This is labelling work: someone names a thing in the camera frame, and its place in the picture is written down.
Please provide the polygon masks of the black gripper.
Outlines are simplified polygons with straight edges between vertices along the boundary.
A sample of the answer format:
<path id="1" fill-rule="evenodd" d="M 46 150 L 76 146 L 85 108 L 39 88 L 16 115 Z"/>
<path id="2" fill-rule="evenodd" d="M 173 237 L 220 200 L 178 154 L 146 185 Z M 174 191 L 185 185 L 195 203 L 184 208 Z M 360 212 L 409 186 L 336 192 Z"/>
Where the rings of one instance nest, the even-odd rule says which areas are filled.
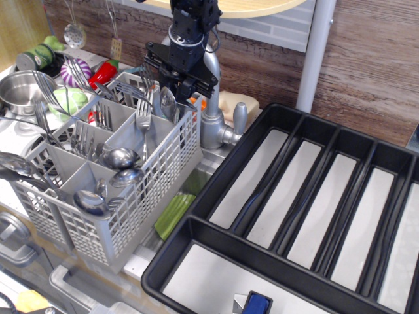
<path id="1" fill-rule="evenodd" d="M 147 43 L 145 61 L 158 69 L 161 88 L 177 88 L 178 102 L 195 92 L 211 97 L 218 79 L 204 63 L 204 54 L 210 31 L 219 23 L 219 7 L 172 6 L 171 13 L 170 43 Z"/>

